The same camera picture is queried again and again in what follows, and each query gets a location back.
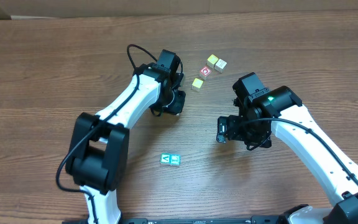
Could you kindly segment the cyan E letter block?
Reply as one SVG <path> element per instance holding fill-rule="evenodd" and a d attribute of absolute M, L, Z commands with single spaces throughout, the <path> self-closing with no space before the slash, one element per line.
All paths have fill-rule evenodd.
<path fill-rule="evenodd" d="M 170 154 L 170 165 L 179 166 L 181 164 L 181 155 Z"/>

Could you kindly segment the green V letter block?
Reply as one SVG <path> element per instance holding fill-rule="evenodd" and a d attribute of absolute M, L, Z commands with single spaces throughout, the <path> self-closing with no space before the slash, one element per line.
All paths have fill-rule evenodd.
<path fill-rule="evenodd" d="M 161 164 L 170 164 L 170 154 L 161 154 L 160 156 L 160 163 Z"/>

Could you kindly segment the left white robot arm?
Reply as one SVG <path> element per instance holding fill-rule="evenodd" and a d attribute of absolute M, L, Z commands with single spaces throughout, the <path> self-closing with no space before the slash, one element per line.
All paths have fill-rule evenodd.
<path fill-rule="evenodd" d="M 125 173 L 130 130 L 146 110 L 156 116 L 179 115 L 185 92 L 183 64 L 157 62 L 134 69 L 128 87 L 105 109 L 77 117 L 68 154 L 57 174 L 65 170 L 85 196 L 89 216 L 84 223 L 119 223 L 117 187 Z"/>

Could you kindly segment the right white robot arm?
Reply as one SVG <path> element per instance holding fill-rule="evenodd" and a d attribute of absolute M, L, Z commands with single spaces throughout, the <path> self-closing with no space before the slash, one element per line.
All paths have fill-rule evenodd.
<path fill-rule="evenodd" d="M 242 141 L 247 150 L 283 141 L 304 163 L 326 194 L 331 208 L 299 205 L 277 223 L 358 223 L 358 165 L 318 126 L 300 98 L 286 86 L 273 91 L 233 86 L 237 116 L 218 118 L 218 142 Z"/>

